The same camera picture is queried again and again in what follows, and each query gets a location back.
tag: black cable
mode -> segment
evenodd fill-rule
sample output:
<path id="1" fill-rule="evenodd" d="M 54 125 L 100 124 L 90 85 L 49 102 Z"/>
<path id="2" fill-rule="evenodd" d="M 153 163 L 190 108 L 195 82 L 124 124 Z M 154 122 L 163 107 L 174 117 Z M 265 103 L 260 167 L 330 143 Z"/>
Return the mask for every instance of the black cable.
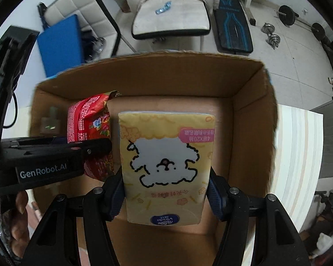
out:
<path id="1" fill-rule="evenodd" d="M 0 238 L 0 250 L 2 251 L 2 253 L 4 254 L 4 259 L 6 260 L 6 262 L 10 265 L 10 266 L 16 266 L 15 262 L 13 261 L 12 257 L 10 256 L 9 252 L 7 251 L 7 249 L 5 248 L 1 238 Z"/>
<path id="2" fill-rule="evenodd" d="M 15 102 L 15 118 L 9 126 L 3 126 L 4 129 L 8 129 L 8 128 L 11 128 L 12 126 L 14 126 L 16 123 L 16 120 L 17 120 L 18 108 L 17 108 L 17 99 L 16 99 L 15 92 L 12 94 L 12 96 L 13 96 L 13 101 Z"/>

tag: blue gripper pad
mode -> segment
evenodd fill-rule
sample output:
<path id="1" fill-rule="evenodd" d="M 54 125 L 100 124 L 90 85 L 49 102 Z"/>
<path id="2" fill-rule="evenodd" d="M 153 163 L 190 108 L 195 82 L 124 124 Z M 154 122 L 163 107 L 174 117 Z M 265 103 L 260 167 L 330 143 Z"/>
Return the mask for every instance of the blue gripper pad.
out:
<path id="1" fill-rule="evenodd" d="M 111 198 L 110 216 L 114 218 L 120 213 L 123 201 L 125 199 L 125 189 L 123 187 L 123 179 L 120 179 L 115 192 Z"/>
<path id="2" fill-rule="evenodd" d="M 229 203 L 227 187 L 228 184 L 225 178 L 217 176 L 211 168 L 206 196 L 211 206 L 212 213 L 221 221 L 225 221 L 226 219 L 224 210 Z"/>
<path id="3" fill-rule="evenodd" d="M 121 168 L 116 175 L 106 179 L 102 188 L 105 190 L 105 195 L 103 203 L 100 205 L 100 210 L 106 221 L 112 221 L 120 213 L 125 199 Z"/>

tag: cardboard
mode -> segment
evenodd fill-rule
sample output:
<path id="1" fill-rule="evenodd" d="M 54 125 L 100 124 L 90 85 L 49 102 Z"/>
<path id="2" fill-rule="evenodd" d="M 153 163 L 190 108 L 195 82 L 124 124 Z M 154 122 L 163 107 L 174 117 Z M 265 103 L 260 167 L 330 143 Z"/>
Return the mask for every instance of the cardboard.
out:
<path id="1" fill-rule="evenodd" d="M 59 109 L 61 135 L 67 111 L 79 100 L 117 90 L 108 102 L 114 168 L 120 165 L 118 113 L 181 111 L 216 117 L 212 167 L 248 195 L 263 197 L 272 179 L 277 107 L 274 89 L 261 62 L 239 56 L 192 52 L 144 53 L 116 57 L 70 69 L 39 84 L 32 104 L 30 135 L 40 135 L 40 122 L 51 106 Z M 58 191 L 84 195 L 102 182 L 86 176 L 62 182 Z M 45 211 L 54 195 L 34 190 Z M 79 245 L 84 247 L 81 219 Z M 125 205 L 107 224 L 121 265 L 211 265 L 224 223 L 213 216 L 206 200 L 201 223 L 148 226 L 127 222 Z"/>

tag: human hand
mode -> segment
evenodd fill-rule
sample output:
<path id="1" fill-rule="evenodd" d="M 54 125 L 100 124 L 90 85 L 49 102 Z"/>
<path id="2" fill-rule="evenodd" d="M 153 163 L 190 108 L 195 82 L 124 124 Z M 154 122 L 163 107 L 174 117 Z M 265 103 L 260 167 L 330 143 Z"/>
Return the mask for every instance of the human hand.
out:
<path id="1" fill-rule="evenodd" d="M 23 257 L 30 240 L 26 211 L 27 202 L 27 192 L 19 192 L 16 196 L 16 209 L 13 210 L 10 224 L 10 232 L 12 236 L 11 249 L 13 253 L 20 258 Z"/>

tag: blue cloth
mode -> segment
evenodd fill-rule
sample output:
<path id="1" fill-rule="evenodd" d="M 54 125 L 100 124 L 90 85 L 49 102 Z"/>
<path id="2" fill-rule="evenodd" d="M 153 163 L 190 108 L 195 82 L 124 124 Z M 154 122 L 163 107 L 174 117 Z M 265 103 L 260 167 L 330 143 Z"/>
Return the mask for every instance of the blue cloth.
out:
<path id="1" fill-rule="evenodd" d="M 46 29 L 37 41 L 47 78 L 85 63 L 77 15 Z"/>

